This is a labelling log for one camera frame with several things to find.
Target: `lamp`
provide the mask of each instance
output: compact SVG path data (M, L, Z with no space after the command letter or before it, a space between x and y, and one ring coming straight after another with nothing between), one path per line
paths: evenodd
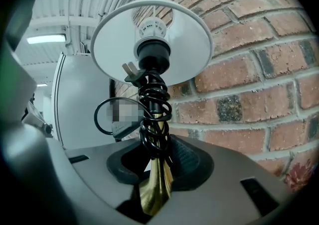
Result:
M201 210L198 208L199 202L194 199L198 194L202 195L201 201L207 200L205 206L216 206L214 201L218 194L212 195L211 191L214 190L210 186L215 180L219 181L217 185L220 187L228 185L227 190L232 188L233 194L238 196L242 191L233 185L233 180L238 180L238 185L242 184L251 199L254 198L251 194L258 191L259 197L268 201L266 208L255 203L262 214L278 206L255 178L257 176L263 181L267 190L273 187L274 182L268 181L267 176L262 178L263 169L254 167L255 163L243 154L235 155L232 150L225 152L226 149L222 147L169 133L167 121L171 119L172 107L168 102L170 96L167 85L187 81L199 74L209 63L213 48L210 31L203 20L169 0L136 0L128 3L106 16L93 34L91 52L97 67L114 80L139 88L139 101L130 101L144 110L141 121L114 122L112 132L103 130L98 124L97 115L101 106L114 100L128 101L127 98L105 100L94 113L97 128L114 137L123 136L123 132L127 135L140 126L139 142L131 139L132 142L127 143L125 148L115 143L112 148L118 146L119 150L113 151L106 162L108 171L117 179L119 187L134 186L129 201L137 207L134 211L136 216L132 216L129 206L118 210L137 221L145 223L151 217L152 221L157 217L159 220L162 217L170 219L172 210L169 211L169 208L174 208L175 214L176 203L182 203L187 196L189 199L185 205L194 206L194 209ZM218 155L223 162L218 162ZM144 169L149 160L151 171L148 175ZM236 166L236 175L231 175L232 172L223 175L224 166L230 164ZM246 173L247 165L252 169L249 173ZM275 185L282 189L280 182ZM236 202L236 197L226 195L232 196L224 205L228 208L228 205ZM185 207L180 215L194 209ZM210 223L217 214L203 213Z
M160 6L172 9L168 27L157 17L156 7ZM150 7L152 17L137 24L134 16L145 7ZM92 58L106 75L125 82L127 74L121 66L132 62L138 68L138 46L151 39L170 48L170 66L161 75L167 85L195 77L213 53L210 31L195 13L170 0L136 0L113 11L98 25L91 40Z

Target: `black slot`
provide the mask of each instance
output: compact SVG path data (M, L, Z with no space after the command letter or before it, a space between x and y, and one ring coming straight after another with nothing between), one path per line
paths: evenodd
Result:
M83 160L87 160L87 159L89 159L88 156L80 155L80 156L69 158L69 161L71 162L71 164L74 164L74 163L77 163L77 162L80 162Z
M255 178L240 181L261 216L265 216L279 205Z

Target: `ceiling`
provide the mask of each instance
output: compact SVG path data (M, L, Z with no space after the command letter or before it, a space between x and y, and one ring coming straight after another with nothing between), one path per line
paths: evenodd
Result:
M61 52L90 56L95 27L109 12L132 0L36 0L32 20L16 53L37 83L51 83ZM65 43L28 44L27 37L65 34Z

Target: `wall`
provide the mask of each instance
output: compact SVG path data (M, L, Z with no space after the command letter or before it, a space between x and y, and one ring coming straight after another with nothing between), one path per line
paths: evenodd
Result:
M33 104L39 112L43 112L43 96L44 96L44 89L37 88L34 93L35 99L33 101Z
M51 88L49 84L47 87L37 88L34 93L33 104L35 108L43 113L43 118L47 124L52 124L52 106L51 106Z
M47 124L53 123L51 95L43 96L43 118Z
M198 14L215 49L194 79L169 88L170 132L249 155L292 190L318 162L319 46L297 0L173 0ZM168 9L159 15L169 21ZM116 84L117 96L136 88Z
M108 99L109 78L99 70L90 56L66 56L57 93L57 116L61 138L67 149L114 143L94 124L94 111ZM108 131L112 126L110 106L103 106L98 122Z

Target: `black cable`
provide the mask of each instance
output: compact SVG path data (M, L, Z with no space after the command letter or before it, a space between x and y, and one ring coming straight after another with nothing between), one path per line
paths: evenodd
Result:
M132 102L132 103L134 103L134 104L137 104L137 105L139 105L150 117L153 117L153 118L154 118L154 116L148 111L148 109L147 109L142 103L140 103L140 102L138 102L138 101L136 101L136 100L132 100L132 99L129 99L129 98L123 98L123 97L109 98L109 99L107 99L107 100L104 100L102 103L100 103L100 104L96 107L96 109L95 109L95 111L94 111L94 124L95 124L95 126L97 127L97 129L98 129L99 131L101 131L102 133L104 133L104 134L106 134L106 135L113 135L113 133L110 132L110 131L104 130L104 129L99 125L99 122L98 122L98 113L99 113L100 108L101 108L103 105L105 105L106 103L108 103L108 102L110 102L110 101L114 101L114 100L126 100L126 101L130 101L130 102Z
M165 156L165 152L170 144L169 126L167 121L171 119L172 108L167 102L170 99L170 95L167 92L167 86L164 80L160 77L156 71L149 71L145 73L145 77L148 76L148 83L139 88L139 101L135 101L129 98L115 97L109 98L98 105L94 112L94 124L99 131L106 135L113 135L112 132L104 130L98 123L98 112L100 108L114 100L126 100L131 103L137 104L144 110L144 120L141 122L141 128L139 133L139 139L142 145L149 151L152 158L159 158ZM157 112L150 111L147 106L155 105L159 110ZM154 117L152 113L161 114L160 117Z

